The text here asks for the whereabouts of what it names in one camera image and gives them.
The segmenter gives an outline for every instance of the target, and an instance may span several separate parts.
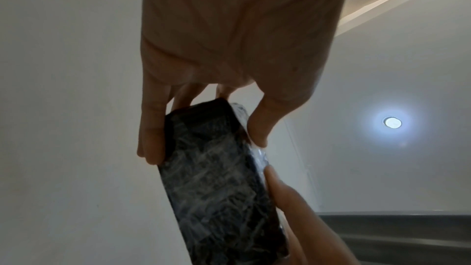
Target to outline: wrinkled plastic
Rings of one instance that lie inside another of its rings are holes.
[[[223,99],[166,116],[159,170],[195,265],[272,265],[288,255],[262,176],[267,159],[251,146],[247,118]]]

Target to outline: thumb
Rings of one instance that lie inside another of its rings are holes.
[[[247,122],[247,131],[255,145],[266,147],[268,135],[273,127],[308,99],[309,97],[302,101],[287,102],[273,99],[265,94]]]

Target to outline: plastic wrap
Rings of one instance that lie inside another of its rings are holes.
[[[272,265],[288,255],[262,176],[267,159],[250,144],[247,118],[223,99],[166,116],[159,170],[195,265]]]

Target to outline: hand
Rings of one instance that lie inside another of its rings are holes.
[[[284,184],[272,166],[264,171],[276,206],[285,213],[290,256],[283,264],[360,265],[340,237],[309,207],[301,195]]]
[[[164,118],[210,83],[216,97],[256,82],[263,99],[248,120],[255,144],[312,95],[344,0],[143,0],[142,114],[137,154],[165,158]]]

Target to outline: ceiling light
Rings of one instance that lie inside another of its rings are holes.
[[[395,117],[388,117],[385,120],[383,120],[383,123],[385,126],[391,129],[398,129],[402,125],[402,122]]]

